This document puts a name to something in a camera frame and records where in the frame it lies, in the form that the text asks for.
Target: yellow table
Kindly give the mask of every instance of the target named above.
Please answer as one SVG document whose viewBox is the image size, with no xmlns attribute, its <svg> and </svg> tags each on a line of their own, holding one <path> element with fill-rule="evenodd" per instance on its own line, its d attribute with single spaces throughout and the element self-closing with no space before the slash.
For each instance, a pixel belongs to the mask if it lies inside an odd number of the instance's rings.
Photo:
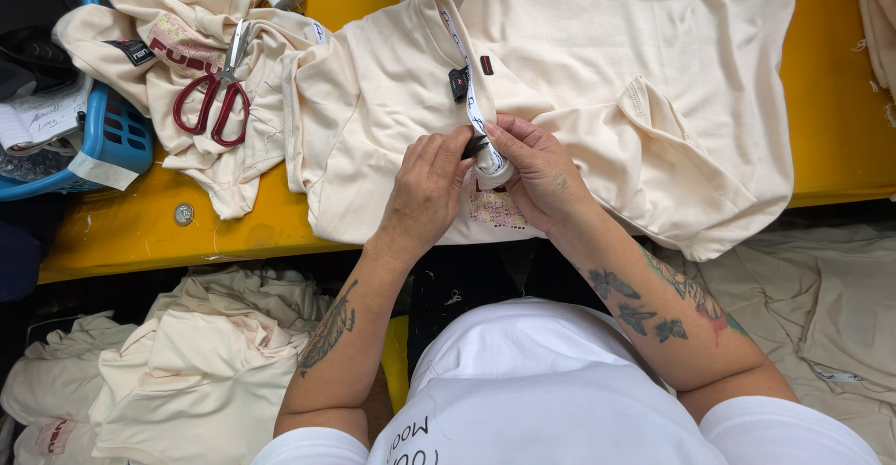
<svg viewBox="0 0 896 465">
<path fill-rule="evenodd" d="M 305 6 L 335 31 L 397 1 L 308 0 Z M 856 0 L 797 0 L 780 72 L 796 169 L 791 206 L 896 193 L 896 128 L 883 116 L 890 98 L 872 92 L 868 53 L 852 51 L 862 38 Z M 162 155 L 157 148 L 156 160 Z M 181 202 L 196 210 L 196 220 L 184 227 L 173 220 Z M 77 199 L 40 281 L 346 248 L 311 234 L 306 198 L 289 193 L 282 164 L 263 175 L 252 213 L 226 222 L 192 180 L 153 164 L 125 192 Z"/>
</svg>

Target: hand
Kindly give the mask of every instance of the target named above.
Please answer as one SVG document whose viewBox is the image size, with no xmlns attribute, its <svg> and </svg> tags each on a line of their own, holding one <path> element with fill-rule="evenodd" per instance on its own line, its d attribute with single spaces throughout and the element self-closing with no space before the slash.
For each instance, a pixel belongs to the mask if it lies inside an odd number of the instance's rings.
<svg viewBox="0 0 896 465">
<path fill-rule="evenodd" d="M 511 115 L 497 116 L 497 124 L 486 122 L 486 132 L 516 166 L 504 187 L 523 217 L 548 237 L 581 211 L 599 207 L 553 134 Z"/>
<path fill-rule="evenodd" d="M 448 136 L 421 136 L 408 147 L 383 220 L 365 248 L 410 270 L 442 239 L 457 217 L 461 187 L 473 165 L 473 159 L 461 161 L 472 136 L 473 127 L 461 126 Z"/>
</svg>

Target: shirt sleeve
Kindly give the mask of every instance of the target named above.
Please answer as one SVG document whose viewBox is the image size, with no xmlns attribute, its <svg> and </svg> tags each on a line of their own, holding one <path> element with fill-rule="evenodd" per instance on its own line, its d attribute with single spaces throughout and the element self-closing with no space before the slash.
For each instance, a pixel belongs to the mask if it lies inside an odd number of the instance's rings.
<svg viewBox="0 0 896 465">
<path fill-rule="evenodd" d="M 700 422 L 703 437 L 729 465 L 880 465 L 861 437 L 814 409 L 772 397 L 737 397 Z"/>
<path fill-rule="evenodd" d="M 270 441 L 252 465 L 364 465 L 370 452 L 355 437 L 334 428 L 290 430 Z"/>
</svg>

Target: person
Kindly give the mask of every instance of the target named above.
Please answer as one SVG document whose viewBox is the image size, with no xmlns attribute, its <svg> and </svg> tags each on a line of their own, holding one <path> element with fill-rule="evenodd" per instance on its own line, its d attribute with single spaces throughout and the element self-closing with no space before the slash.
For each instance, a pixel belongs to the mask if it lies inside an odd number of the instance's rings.
<svg viewBox="0 0 896 465">
<path fill-rule="evenodd" d="M 505 185 L 513 202 L 615 319 L 534 297 L 466 312 L 423 352 L 404 408 L 368 450 L 359 406 L 393 303 L 454 221 L 472 166 L 461 161 L 471 127 L 421 137 L 253 464 L 879 463 L 845 425 L 801 406 L 712 296 L 599 207 L 553 135 L 501 115 L 487 133 L 518 170 Z"/>
</svg>

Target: red scissors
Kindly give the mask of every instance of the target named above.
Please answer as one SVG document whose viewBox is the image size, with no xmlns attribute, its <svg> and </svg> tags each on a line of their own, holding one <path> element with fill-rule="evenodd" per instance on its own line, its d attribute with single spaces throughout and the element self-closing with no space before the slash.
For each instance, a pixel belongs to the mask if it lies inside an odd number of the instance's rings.
<svg viewBox="0 0 896 465">
<path fill-rule="evenodd" d="M 177 124 L 177 127 L 184 129 L 190 134 L 203 134 L 209 122 L 209 112 L 211 111 L 211 105 L 214 104 L 215 95 L 217 95 L 218 89 L 222 85 L 226 85 L 227 90 L 224 92 L 224 101 L 221 104 L 221 111 L 218 114 L 218 119 L 215 121 L 215 125 L 211 128 L 211 140 L 222 147 L 235 147 L 245 140 L 245 126 L 249 120 L 249 97 L 245 94 L 245 91 L 239 82 L 237 82 L 237 78 L 234 77 L 234 71 L 237 69 L 240 59 L 243 58 L 243 52 L 245 51 L 245 45 L 248 42 L 251 26 L 252 23 L 246 23 L 245 26 L 243 26 L 243 20 L 240 19 L 237 24 L 237 30 L 233 33 L 233 39 L 230 40 L 230 46 L 227 48 L 227 55 L 224 57 L 224 68 L 215 74 L 202 75 L 201 77 L 196 78 L 196 80 L 193 80 L 189 85 L 184 87 L 184 90 L 180 91 L 174 99 L 174 107 L 171 110 L 171 114 L 174 116 L 174 122 Z M 205 88 L 203 104 L 199 109 L 199 118 L 196 120 L 196 125 L 186 125 L 182 116 L 186 98 L 189 97 L 199 85 L 204 83 L 207 83 L 208 86 Z M 236 139 L 224 139 L 224 126 L 227 125 L 227 120 L 230 118 L 230 113 L 231 110 L 233 110 L 233 105 L 237 100 L 237 96 L 243 98 L 243 109 L 245 110 L 243 129 Z"/>
</svg>

